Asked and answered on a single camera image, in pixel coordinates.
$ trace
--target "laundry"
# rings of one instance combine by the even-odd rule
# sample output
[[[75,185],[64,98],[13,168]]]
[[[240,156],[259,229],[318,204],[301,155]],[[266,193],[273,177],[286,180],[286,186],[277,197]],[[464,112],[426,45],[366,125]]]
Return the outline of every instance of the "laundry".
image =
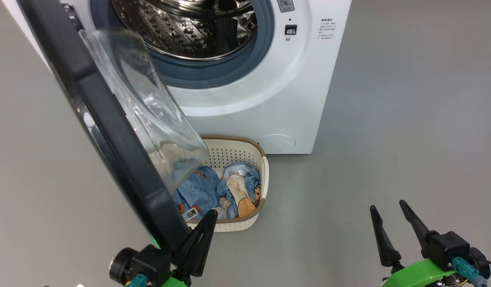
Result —
[[[243,218],[260,203],[260,175],[255,167],[243,162],[227,166],[222,178],[210,167],[200,167],[180,184],[173,199],[182,214],[195,209],[195,219],[211,209],[219,213],[219,219]]]

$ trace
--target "front-loading washing machine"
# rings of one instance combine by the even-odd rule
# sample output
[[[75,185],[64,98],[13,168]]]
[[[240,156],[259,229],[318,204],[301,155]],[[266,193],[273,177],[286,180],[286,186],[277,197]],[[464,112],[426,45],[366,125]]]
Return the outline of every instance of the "front-loading washing machine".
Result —
[[[3,1],[43,57],[16,0]],[[311,153],[350,4],[351,0],[60,3],[77,29],[128,28],[140,34],[198,133],[250,138],[270,154]]]

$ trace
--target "floor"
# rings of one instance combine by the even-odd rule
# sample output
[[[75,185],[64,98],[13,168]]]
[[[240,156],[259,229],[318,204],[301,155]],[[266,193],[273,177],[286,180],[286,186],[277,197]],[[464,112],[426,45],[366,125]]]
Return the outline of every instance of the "floor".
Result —
[[[0,5],[1,31],[0,285],[117,286],[112,254],[149,238]],[[402,263],[421,259],[400,199],[491,259],[491,0],[353,0],[313,154],[269,161],[258,221],[216,234],[193,286],[378,286],[371,204]]]

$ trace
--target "gray sticker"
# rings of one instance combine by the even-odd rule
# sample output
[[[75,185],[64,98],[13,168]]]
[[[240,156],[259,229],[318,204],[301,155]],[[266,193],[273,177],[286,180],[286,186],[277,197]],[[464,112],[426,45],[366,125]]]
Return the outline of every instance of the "gray sticker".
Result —
[[[281,13],[295,11],[293,0],[278,0],[278,4]]]

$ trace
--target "beige basket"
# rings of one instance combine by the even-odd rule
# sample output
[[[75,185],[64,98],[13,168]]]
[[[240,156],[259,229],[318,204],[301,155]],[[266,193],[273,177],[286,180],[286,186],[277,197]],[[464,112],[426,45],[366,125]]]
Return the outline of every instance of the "beige basket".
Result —
[[[215,232],[240,231],[248,229],[256,222],[260,210],[265,204],[268,192],[268,160],[263,149],[252,140],[235,138],[231,136],[203,136],[208,146],[209,158],[205,165],[211,167],[220,177],[224,168],[235,162],[245,162],[253,165],[260,173],[261,200],[256,210],[245,218],[218,220]],[[191,219],[187,222],[189,227],[196,227],[199,220]]]

